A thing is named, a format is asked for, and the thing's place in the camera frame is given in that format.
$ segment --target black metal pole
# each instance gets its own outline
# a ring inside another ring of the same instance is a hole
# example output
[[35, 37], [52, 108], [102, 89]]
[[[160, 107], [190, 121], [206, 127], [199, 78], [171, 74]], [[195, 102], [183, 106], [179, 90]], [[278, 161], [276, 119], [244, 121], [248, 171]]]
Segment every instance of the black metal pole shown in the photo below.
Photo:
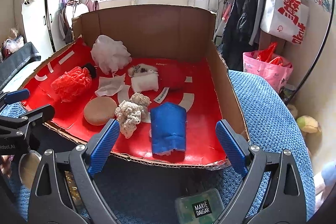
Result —
[[286, 105], [289, 104], [289, 102], [294, 98], [294, 96], [297, 94], [297, 92], [302, 88], [303, 84], [306, 82], [306, 80], [308, 79], [309, 75], [311, 74], [311, 72], [313, 71], [315, 65], [317, 64], [317, 61], [319, 60], [321, 53], [323, 51], [323, 48], [327, 42], [328, 36], [329, 36], [329, 32], [331, 29], [331, 24], [333, 22], [333, 17], [334, 17], [334, 10], [335, 10], [335, 0], [332, 0], [332, 5], [331, 5], [331, 13], [330, 13], [330, 19], [329, 19], [329, 25], [327, 28], [327, 31], [325, 33], [323, 42], [321, 44], [321, 47], [319, 49], [319, 52], [317, 54], [317, 56], [315, 57], [315, 60], [313, 62], [313, 64], [311, 65], [311, 67], [309, 68], [308, 72], [306, 73], [306, 75], [304, 76], [304, 78], [302, 79], [302, 81], [300, 82], [300, 84], [298, 85], [298, 87], [296, 88], [296, 90], [293, 92], [293, 94], [289, 97], [289, 99], [285, 102]]

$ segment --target metal screw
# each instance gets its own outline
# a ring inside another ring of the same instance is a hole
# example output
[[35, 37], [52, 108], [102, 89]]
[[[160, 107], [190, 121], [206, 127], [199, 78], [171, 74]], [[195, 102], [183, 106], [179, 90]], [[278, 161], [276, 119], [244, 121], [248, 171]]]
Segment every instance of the metal screw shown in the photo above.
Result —
[[292, 154], [292, 152], [289, 151], [288, 149], [285, 149], [285, 150], [283, 151], [283, 153], [284, 153], [286, 156], [290, 156], [290, 155]]
[[85, 149], [85, 145], [83, 145], [83, 144], [80, 144], [80, 145], [76, 146], [77, 151], [83, 151], [84, 149]]
[[44, 152], [44, 154], [46, 155], [46, 156], [49, 156], [49, 155], [51, 155], [53, 153], [53, 151], [51, 150], [51, 149], [47, 149], [45, 152]]
[[254, 145], [251, 145], [251, 150], [254, 152], [258, 152], [260, 150], [260, 147], [254, 144]]

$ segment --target black jacket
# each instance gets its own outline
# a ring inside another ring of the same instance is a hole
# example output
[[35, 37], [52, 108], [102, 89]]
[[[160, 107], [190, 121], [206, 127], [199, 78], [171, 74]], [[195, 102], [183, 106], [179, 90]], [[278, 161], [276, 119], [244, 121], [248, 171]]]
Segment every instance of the black jacket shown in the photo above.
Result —
[[219, 47], [231, 70], [243, 71], [243, 52], [257, 49], [249, 45], [256, 17], [258, 0], [234, 0], [230, 17], [226, 22], [222, 45]]

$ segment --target white shopping bag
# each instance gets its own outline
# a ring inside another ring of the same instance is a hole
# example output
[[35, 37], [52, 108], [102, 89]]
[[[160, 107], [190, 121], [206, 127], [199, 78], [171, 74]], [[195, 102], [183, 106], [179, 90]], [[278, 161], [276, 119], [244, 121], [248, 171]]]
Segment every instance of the white shopping bag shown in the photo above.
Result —
[[301, 44], [309, 8], [301, 0], [266, 0], [260, 28], [275, 37]]

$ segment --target blue bedspread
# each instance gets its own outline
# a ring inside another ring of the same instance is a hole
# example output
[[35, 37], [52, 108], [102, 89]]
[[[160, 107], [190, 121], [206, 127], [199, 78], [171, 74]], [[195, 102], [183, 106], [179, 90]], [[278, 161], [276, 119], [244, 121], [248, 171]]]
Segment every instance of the blue bedspread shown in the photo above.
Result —
[[[307, 218], [314, 213], [315, 187], [310, 158], [299, 128], [290, 112], [276, 92], [262, 78], [243, 72], [230, 71], [230, 78], [243, 109], [251, 143], [258, 144], [265, 151], [280, 152], [288, 148], [296, 160], [306, 197]], [[14, 104], [2, 115], [17, 116], [23, 109]], [[55, 132], [41, 129], [40, 152], [53, 148], [55, 152], [68, 151], [74, 144], [61, 138]], [[13, 166], [11, 185], [17, 197], [17, 207], [27, 218], [29, 192], [19, 181], [16, 166]], [[109, 157], [103, 172], [95, 181], [108, 205], [124, 224], [131, 223], [177, 223], [174, 200], [180, 196], [181, 179], [190, 175], [190, 169], [163, 168], [127, 162]], [[225, 170], [202, 170], [205, 189], [216, 187], [224, 206], [228, 204], [237, 189], [241, 176], [232, 168]], [[249, 214], [259, 208], [267, 186], [265, 175], [259, 193]]]

